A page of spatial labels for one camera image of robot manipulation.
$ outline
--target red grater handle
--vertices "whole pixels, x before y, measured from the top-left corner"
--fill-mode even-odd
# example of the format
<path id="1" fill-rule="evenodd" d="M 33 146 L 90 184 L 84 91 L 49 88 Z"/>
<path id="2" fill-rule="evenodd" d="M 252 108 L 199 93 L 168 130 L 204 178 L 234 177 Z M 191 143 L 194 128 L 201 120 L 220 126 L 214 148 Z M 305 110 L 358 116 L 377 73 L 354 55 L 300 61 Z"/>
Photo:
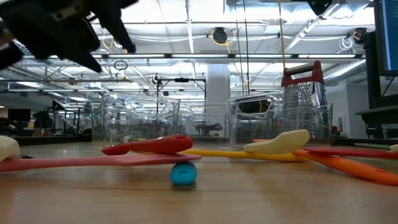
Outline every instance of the red grater handle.
<path id="1" fill-rule="evenodd" d="M 292 75 L 301 74 L 304 72 L 311 72 L 312 75 L 310 77 L 296 78 L 292 79 Z M 284 76 L 282 77 L 282 87 L 289 85 L 296 85 L 299 83 L 305 82 L 319 82 L 325 84 L 323 80 L 323 72 L 321 62 L 316 60 L 312 64 L 302 65 L 294 68 L 285 68 Z"/>

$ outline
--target blue ball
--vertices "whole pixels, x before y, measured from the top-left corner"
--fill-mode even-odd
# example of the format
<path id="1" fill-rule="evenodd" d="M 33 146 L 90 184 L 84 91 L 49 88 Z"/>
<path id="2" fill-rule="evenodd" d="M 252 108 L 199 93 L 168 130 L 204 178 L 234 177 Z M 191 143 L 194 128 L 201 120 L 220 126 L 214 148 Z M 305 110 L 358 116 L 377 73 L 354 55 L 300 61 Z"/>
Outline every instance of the blue ball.
<path id="1" fill-rule="evenodd" d="M 170 180 L 174 185 L 188 186 L 195 182 L 197 175 L 198 171 L 193 162 L 181 162 L 174 165 L 170 172 Z"/>

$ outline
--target wooden surface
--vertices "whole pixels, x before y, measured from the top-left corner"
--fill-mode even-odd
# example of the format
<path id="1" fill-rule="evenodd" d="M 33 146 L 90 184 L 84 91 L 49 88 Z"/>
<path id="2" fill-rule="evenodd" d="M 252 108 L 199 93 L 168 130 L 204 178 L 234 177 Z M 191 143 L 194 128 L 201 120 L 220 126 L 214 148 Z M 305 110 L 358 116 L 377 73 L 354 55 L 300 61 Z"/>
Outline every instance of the wooden surface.
<path id="1" fill-rule="evenodd" d="M 39 157 L 100 155 L 91 143 L 23 147 Z M 398 174 L 398 162 L 364 159 Z M 173 189 L 172 165 L 66 167 L 0 174 L 0 223 L 396 224 L 398 188 L 314 162 L 207 157 L 197 184 Z"/>

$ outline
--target clear plastic container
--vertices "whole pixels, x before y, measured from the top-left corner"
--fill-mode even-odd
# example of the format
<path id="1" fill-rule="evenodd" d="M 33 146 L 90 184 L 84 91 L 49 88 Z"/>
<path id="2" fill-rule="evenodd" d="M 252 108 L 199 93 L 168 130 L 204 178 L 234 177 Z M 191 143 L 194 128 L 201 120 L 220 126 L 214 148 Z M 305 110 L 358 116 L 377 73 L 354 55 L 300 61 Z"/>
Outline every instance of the clear plastic container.
<path id="1" fill-rule="evenodd" d="M 229 146 L 226 103 L 183 103 L 180 107 L 180 134 L 196 146 Z"/>
<path id="2" fill-rule="evenodd" d="M 105 93 L 93 111 L 93 142 L 101 147 L 178 134 L 180 101 L 170 98 Z"/>
<path id="3" fill-rule="evenodd" d="M 332 105 L 310 106 L 301 91 L 243 96 L 227 103 L 233 148 L 298 129 L 310 132 L 309 144 L 330 144 Z"/>

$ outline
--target red spatula head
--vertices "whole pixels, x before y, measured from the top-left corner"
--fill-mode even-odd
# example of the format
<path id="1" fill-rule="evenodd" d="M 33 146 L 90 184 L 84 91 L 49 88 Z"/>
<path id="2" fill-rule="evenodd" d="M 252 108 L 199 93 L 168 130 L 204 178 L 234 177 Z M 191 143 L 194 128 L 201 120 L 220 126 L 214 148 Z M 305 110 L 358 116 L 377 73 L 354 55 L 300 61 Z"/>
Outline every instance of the red spatula head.
<path id="1" fill-rule="evenodd" d="M 174 135 L 145 141 L 128 142 L 102 149 L 102 152 L 108 156 L 123 155 L 129 151 L 171 155 L 190 149 L 192 146 L 193 141 L 190 137 Z"/>

